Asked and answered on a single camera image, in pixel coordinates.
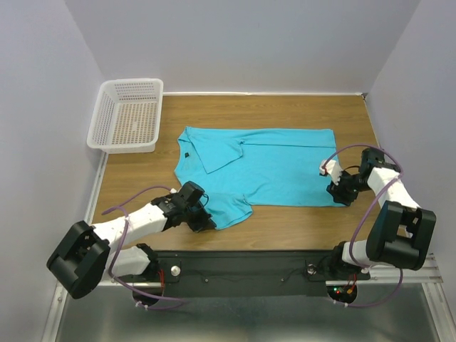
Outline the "white perforated plastic basket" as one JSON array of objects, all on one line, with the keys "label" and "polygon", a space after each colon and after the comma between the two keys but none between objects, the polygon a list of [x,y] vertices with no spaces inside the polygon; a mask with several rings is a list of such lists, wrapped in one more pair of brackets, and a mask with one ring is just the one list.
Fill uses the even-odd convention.
[{"label": "white perforated plastic basket", "polygon": [[159,78],[102,83],[87,146],[108,154],[153,152],[159,138],[163,88]]}]

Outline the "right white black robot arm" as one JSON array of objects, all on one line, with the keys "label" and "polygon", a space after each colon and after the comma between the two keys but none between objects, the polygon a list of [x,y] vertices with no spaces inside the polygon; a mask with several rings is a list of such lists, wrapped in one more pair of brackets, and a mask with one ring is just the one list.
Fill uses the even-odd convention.
[{"label": "right white black robot arm", "polygon": [[348,207],[359,193],[370,190],[380,211],[367,239],[351,237],[334,248],[327,263],[330,274],[343,278],[377,265],[419,270],[427,258],[437,218],[410,196],[398,161],[379,147],[364,145],[358,172],[351,174],[336,156],[333,153],[319,166],[320,175],[331,178],[326,190],[333,201]]}]

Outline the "turquoise t shirt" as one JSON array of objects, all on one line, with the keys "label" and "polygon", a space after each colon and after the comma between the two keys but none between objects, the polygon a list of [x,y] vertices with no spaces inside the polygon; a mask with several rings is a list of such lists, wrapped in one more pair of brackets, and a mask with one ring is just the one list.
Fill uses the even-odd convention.
[{"label": "turquoise t shirt", "polygon": [[175,174],[209,197],[205,209],[217,229],[249,218],[264,206],[333,207],[319,166],[336,150],[330,129],[223,130],[187,126],[177,139]]}]

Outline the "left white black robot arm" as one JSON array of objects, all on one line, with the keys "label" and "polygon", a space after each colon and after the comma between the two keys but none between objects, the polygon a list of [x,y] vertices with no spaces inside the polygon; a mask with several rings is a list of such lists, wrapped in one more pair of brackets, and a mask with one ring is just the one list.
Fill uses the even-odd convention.
[{"label": "left white black robot arm", "polygon": [[199,185],[186,182],[134,212],[127,212],[123,204],[111,207],[109,212],[119,210],[122,216],[98,224],[84,220],[73,224],[46,267],[73,299],[88,295],[106,278],[138,275],[144,281],[152,280],[160,270],[153,250],[145,244],[129,249],[124,245],[182,223],[193,232],[215,229],[206,209],[208,202]]}]

